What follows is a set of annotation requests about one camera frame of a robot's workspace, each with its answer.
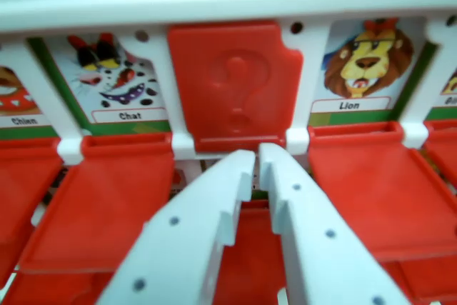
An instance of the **cartoon lion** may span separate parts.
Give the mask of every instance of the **cartoon lion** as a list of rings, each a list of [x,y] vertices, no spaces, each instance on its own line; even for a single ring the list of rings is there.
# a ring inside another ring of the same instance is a hole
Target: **cartoon lion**
[[[448,83],[444,86],[444,89],[441,93],[456,93],[457,92],[457,69],[452,74],[451,78],[449,79]]]
[[[10,68],[0,66],[0,116],[39,113],[16,74]]]
[[[328,61],[324,85],[344,98],[361,98],[391,85],[409,67],[411,40],[396,28],[398,19],[365,21],[365,31]]]

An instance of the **black spot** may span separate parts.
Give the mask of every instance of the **black spot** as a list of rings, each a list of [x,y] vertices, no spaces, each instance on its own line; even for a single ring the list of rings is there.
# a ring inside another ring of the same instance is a hole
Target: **black spot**
[[[140,104],[141,104],[141,105],[144,105],[144,106],[146,106],[146,105],[151,105],[151,104],[152,104],[152,99],[142,99],[142,100],[140,101]]]
[[[157,92],[154,91],[153,89],[147,88],[146,93],[149,94],[150,96],[155,96],[157,95]]]

